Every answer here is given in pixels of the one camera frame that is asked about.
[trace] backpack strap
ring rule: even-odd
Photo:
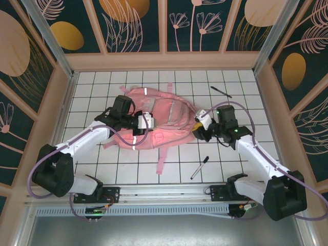
[[[103,147],[104,149],[107,149],[107,148],[109,148],[109,147],[112,147],[112,146],[115,145],[115,144],[116,144],[116,141],[113,140],[113,141],[110,141],[110,142],[104,144],[102,147]]]
[[[127,88],[125,88],[124,86],[120,86],[119,88],[120,88],[121,91],[123,91],[125,94],[129,94],[129,93],[130,93],[130,91],[129,91]]]
[[[160,148],[159,149],[159,160],[158,160],[158,164],[157,164],[156,174],[160,175],[163,173],[164,161],[166,159],[167,153],[168,153],[168,148]]]
[[[167,92],[172,93],[172,89],[173,89],[173,83],[169,82]]]

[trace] yellow circle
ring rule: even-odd
[[[290,54],[282,66],[282,84],[287,90],[295,90],[302,82],[306,71],[304,57],[298,53]]]
[[[0,10],[0,71],[20,76],[30,62],[30,43],[24,28],[11,15]]]
[[[78,50],[84,45],[82,33],[68,22],[56,22],[50,29],[59,45],[67,50]]]
[[[119,22],[135,21],[135,17],[131,17],[128,11],[127,4],[130,6],[132,14],[135,9],[140,19],[147,14],[150,5],[149,0],[99,0],[99,2],[106,14]]]
[[[255,27],[272,26],[287,0],[247,0],[245,18]]]

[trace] pink backpack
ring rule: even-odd
[[[152,88],[134,88],[128,91],[121,87],[126,96],[135,103],[135,112],[142,110],[150,112],[156,119],[156,128],[150,131],[147,139],[140,145],[128,146],[116,135],[113,141],[104,145],[108,148],[118,145],[120,148],[131,150],[149,150],[160,148],[157,174],[162,174],[168,147],[186,144],[195,139],[192,130],[196,124],[197,109],[185,99],[172,94],[172,83],[168,84],[168,92],[161,92]],[[133,136],[132,130],[122,129],[119,134],[128,143],[136,143],[144,136]]]

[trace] white grid floor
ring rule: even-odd
[[[256,139],[275,159],[278,154],[270,132],[267,116],[251,70],[208,71],[137,71],[137,72],[84,72],[80,73],[67,119],[63,141],[68,140],[114,103],[123,94],[120,86],[156,88],[166,91],[167,82],[173,82],[173,92],[194,103],[198,108],[210,109],[215,104],[233,100],[248,108],[256,125]],[[231,95],[228,98],[210,88]],[[250,127],[243,110],[236,108],[239,125]],[[190,176],[206,156],[209,161],[193,180]],[[223,182],[228,177],[244,172],[261,180],[258,172],[232,148],[225,148],[215,139],[206,143],[194,141],[169,148],[162,175],[156,174],[159,152],[156,150],[133,151],[113,146],[104,150],[93,147],[78,160],[75,172],[89,174],[107,185],[204,183]]]

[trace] black marker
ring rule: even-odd
[[[232,98],[231,95],[228,95],[228,94],[226,94],[226,93],[223,92],[223,91],[220,91],[219,89],[215,88],[214,86],[211,86],[211,88],[212,88],[213,90],[216,90],[216,91],[220,92],[221,94],[223,94],[223,95],[225,95],[225,96],[227,96],[227,97],[229,97],[229,98]]]
[[[199,172],[199,170],[205,165],[205,163],[209,160],[210,158],[207,156],[204,160],[203,160],[203,164],[200,165],[197,170],[194,172],[194,174],[190,177],[191,180],[193,180],[193,178],[196,176],[196,174]]]

